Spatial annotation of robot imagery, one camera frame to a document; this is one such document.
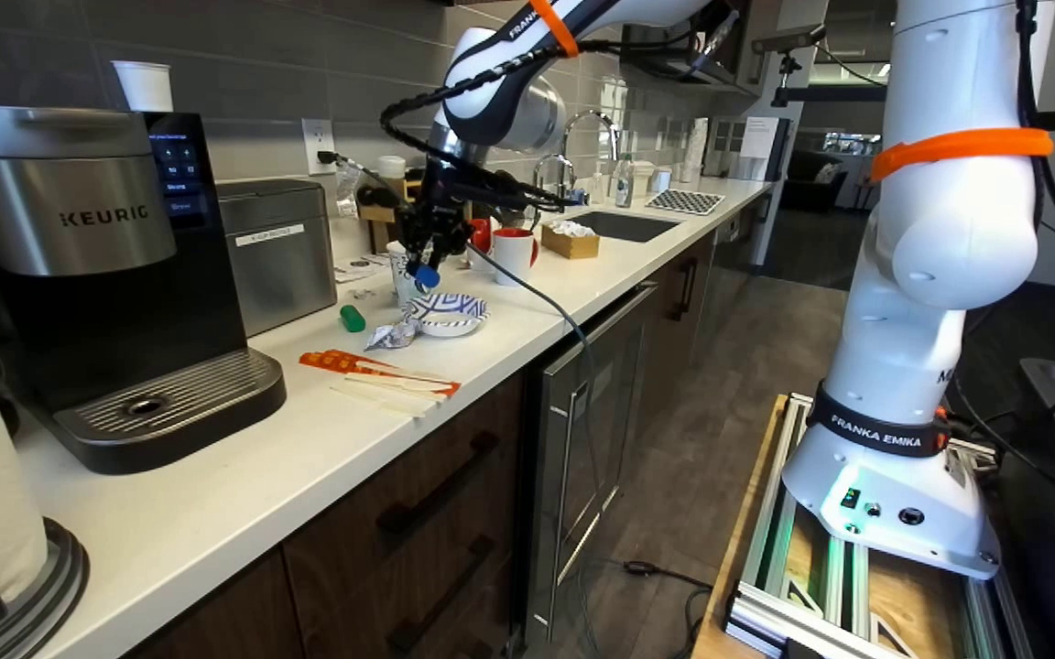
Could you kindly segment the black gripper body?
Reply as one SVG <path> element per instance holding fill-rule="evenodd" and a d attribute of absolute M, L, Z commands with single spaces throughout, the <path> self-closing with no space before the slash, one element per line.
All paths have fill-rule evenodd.
<path fill-rule="evenodd" d="M 406 184 L 413 187 L 398 233 L 406 243 L 467 243 L 467 201 L 457 199 L 456 184 L 457 175 L 442 170 L 439 162 L 424 162 L 420 170 L 406 173 Z"/>

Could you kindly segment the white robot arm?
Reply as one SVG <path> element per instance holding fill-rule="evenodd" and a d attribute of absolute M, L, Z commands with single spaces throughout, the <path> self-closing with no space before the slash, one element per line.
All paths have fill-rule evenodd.
<path fill-rule="evenodd" d="M 413 270 L 460 249 L 456 201 L 492 184 L 480 155 L 544 142 L 562 100 L 540 88 L 605 24 L 667 31 L 708 0 L 529 0 L 457 42 L 435 115 L 424 199 L 403 221 Z M 1037 0 L 896 0 L 878 187 L 844 332 L 817 383 L 789 494 L 844 541 L 989 577 L 1001 544 L 938 408 L 964 323 L 1015 293 L 1037 262 L 1037 175 L 1051 136 L 1027 121 L 1027 34 Z"/>

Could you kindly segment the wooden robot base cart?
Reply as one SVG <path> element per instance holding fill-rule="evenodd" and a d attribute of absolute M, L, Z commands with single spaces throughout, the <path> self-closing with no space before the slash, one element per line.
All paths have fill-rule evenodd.
<path fill-rule="evenodd" d="M 782 486 L 808 400 L 769 408 L 690 659 L 1033 659 L 1005 577 L 971 581 L 830 537 Z"/>

